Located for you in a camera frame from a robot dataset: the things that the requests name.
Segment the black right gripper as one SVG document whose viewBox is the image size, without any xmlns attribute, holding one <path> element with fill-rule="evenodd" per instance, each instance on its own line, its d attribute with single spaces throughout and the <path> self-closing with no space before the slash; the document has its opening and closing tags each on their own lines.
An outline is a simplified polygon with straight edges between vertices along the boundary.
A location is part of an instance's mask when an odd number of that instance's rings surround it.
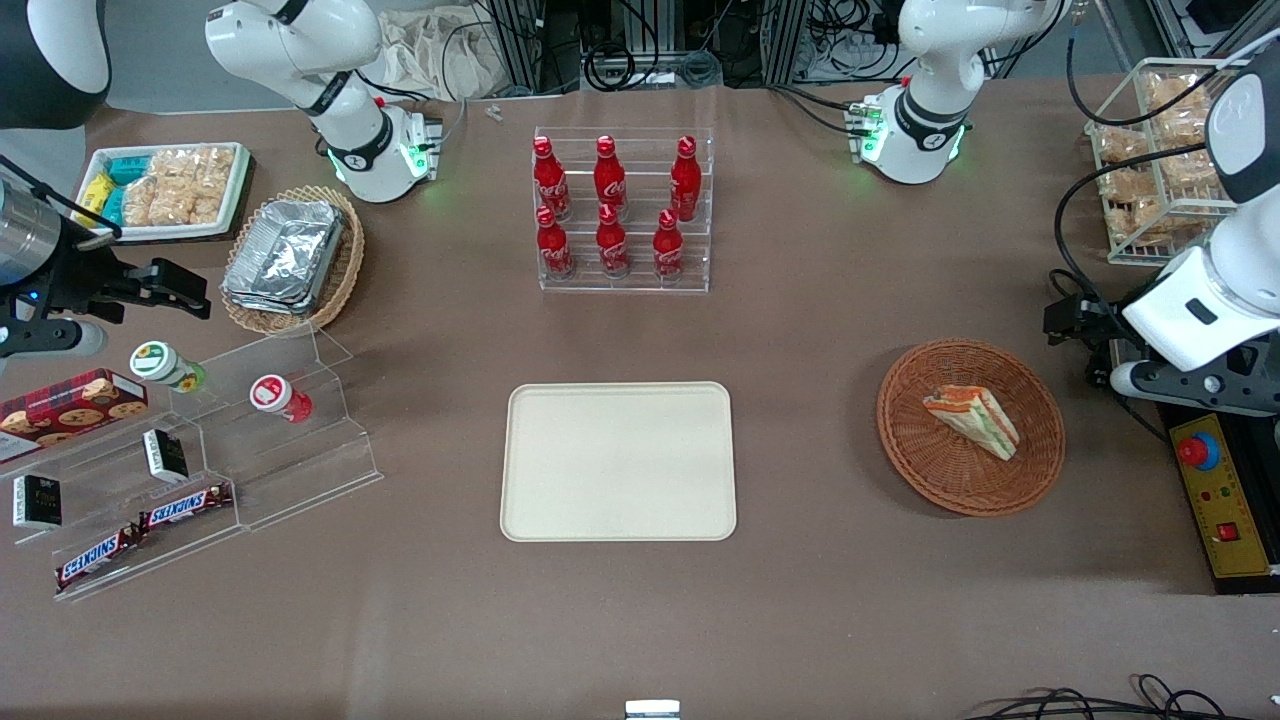
<svg viewBox="0 0 1280 720">
<path fill-rule="evenodd" d="M 116 297 L 113 292 L 128 278 L 161 295 Z M 3 287 L 3 323 L 20 319 L 20 302 L 33 306 L 33 320 L 46 319 L 54 313 L 70 313 L 120 325 L 125 318 L 123 304 L 169 307 L 207 320 L 211 306 L 205 300 L 207 282 L 202 275 L 166 259 L 154 259 L 148 265 L 133 269 L 127 263 L 72 263 L 68 266 L 49 263 L 23 281 Z"/>
</svg>

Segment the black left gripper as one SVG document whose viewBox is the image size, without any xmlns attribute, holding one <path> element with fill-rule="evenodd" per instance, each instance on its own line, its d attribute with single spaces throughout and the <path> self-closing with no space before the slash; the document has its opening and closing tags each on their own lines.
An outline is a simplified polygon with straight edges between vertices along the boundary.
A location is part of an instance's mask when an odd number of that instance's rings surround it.
<svg viewBox="0 0 1280 720">
<path fill-rule="evenodd" d="M 1097 315 L 1098 324 L 1089 323 Z M 1097 304 L 1087 296 L 1060 299 L 1046 307 L 1046 338 L 1050 346 L 1066 342 L 1094 346 L 1102 341 L 1124 341 L 1140 351 L 1140 337 L 1123 319 L 1119 305 L 1106 300 L 1100 300 Z"/>
</svg>

